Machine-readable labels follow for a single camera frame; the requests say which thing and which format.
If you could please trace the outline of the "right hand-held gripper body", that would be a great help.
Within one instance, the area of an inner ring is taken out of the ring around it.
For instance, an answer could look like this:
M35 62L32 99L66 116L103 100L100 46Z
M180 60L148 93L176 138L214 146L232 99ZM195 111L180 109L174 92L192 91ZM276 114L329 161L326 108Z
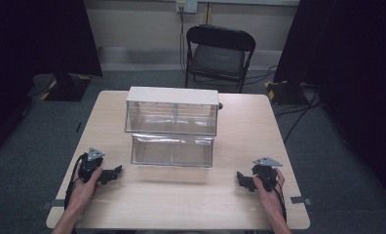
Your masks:
M271 192L277 184L277 172L275 167L282 167L283 164L269 157L262 157L252 161L254 163L252 173L263 181L264 189Z

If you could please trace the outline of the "black folding chair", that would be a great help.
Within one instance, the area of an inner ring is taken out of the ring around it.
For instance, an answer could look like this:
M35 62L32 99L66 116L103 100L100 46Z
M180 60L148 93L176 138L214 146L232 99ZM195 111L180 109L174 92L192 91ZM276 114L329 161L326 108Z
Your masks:
M198 24L186 33L187 62L185 87L189 76L233 82L243 90L255 40L246 31Z

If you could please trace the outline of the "dark curtain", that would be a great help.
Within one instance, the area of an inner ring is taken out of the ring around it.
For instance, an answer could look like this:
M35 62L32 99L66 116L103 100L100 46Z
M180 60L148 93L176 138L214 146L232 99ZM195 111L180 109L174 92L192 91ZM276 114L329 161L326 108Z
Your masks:
M274 79L318 86L386 190L386 0L299 0Z
M102 75L84 0L0 0L0 144L38 74Z

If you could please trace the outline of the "white wall socket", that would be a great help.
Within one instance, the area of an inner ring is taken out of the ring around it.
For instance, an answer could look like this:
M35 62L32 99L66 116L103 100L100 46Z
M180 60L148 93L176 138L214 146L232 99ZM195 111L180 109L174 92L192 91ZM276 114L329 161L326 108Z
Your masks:
M198 2L196 0L176 0L175 9L178 13L196 14Z

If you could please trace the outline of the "person's right hand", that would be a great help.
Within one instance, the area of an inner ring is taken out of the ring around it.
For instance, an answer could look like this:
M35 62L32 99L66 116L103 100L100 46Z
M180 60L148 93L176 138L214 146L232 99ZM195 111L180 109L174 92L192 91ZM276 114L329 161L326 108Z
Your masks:
M253 183L257 188L259 200L262 208L266 211L267 215L271 213L281 213L283 215L283 185L285 178L282 172L276 168L277 172L277 184L276 187L271 191L267 192L264 189L263 181L257 176L253 178Z

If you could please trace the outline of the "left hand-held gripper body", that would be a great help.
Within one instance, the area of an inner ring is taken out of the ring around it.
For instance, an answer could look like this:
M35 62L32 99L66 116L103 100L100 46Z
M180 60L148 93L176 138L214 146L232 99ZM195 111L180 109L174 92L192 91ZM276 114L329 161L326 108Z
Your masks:
M79 178L83 182L88 182L93 172L101 166L105 153L93 147L82 155L82 162L79 169Z

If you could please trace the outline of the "person's left hand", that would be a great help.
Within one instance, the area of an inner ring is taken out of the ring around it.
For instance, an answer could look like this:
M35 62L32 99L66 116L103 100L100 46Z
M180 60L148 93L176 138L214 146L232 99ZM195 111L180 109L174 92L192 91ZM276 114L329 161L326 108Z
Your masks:
M79 216L88 206L96 189L97 179L102 173L102 167L97 168L87 182L83 182L78 174L74 175L72 193L66 211Z

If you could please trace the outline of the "clear plastic drawer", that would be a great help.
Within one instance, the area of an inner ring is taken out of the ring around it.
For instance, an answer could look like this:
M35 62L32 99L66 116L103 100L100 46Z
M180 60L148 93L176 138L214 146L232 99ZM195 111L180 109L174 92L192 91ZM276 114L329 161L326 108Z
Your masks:
M132 163L173 167L212 167L212 136L132 136Z

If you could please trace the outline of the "black stand base striped tape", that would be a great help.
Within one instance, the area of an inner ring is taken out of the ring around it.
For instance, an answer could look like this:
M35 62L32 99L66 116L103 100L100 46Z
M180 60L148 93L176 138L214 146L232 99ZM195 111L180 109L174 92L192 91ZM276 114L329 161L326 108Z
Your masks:
M89 76L69 73L55 73L54 77L42 100L79 102L92 81Z
M267 96L273 104L277 105L307 105L309 101L299 86L289 84L287 81L264 83Z

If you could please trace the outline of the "grey tape strip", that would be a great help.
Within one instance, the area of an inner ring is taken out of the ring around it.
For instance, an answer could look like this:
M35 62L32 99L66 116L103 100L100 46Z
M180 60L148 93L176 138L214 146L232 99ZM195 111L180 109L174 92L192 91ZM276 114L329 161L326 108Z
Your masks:
M305 206L311 206L313 204L309 197L295 196L290 198L293 204L304 204Z
M50 210L52 207L64 207L64 200L63 199L55 199L52 201L46 201L42 204L41 208L43 210Z

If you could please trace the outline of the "clear cabinet with white top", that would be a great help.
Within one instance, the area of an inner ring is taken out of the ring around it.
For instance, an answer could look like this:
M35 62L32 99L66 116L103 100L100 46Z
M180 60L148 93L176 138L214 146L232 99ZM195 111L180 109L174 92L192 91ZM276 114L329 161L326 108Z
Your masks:
M216 136L216 90L131 87L126 103L127 133Z

